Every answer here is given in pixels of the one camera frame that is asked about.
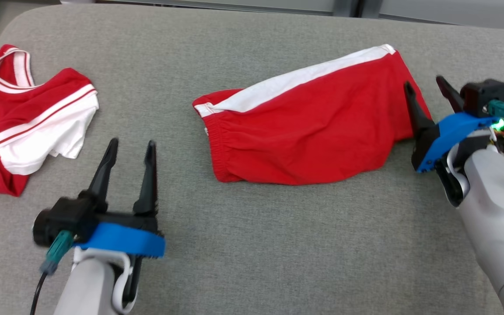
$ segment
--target gray fabric surface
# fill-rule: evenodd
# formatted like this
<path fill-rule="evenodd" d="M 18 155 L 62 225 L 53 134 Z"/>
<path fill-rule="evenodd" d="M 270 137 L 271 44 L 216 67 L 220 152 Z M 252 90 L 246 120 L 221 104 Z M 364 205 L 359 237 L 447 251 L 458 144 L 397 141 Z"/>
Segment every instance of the gray fabric surface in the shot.
<path fill-rule="evenodd" d="M 78 159 L 48 158 L 22 197 L 0 195 L 0 315 L 30 308 L 45 253 L 32 243 L 34 218 L 87 187 L 114 136 L 112 211 L 130 211 L 149 139 L 158 150 L 168 249 L 145 261 L 135 315 L 502 313 L 438 177 L 412 170 L 412 141 L 340 183 L 223 184 L 191 103 L 388 43 L 440 119 L 452 110 L 436 74 L 456 88 L 504 81 L 504 30 L 97 4 L 27 12 L 4 43 L 32 53 L 38 84 L 64 67 L 88 76 L 101 109 Z M 70 258 L 46 280 L 37 314 L 52 313 Z"/>

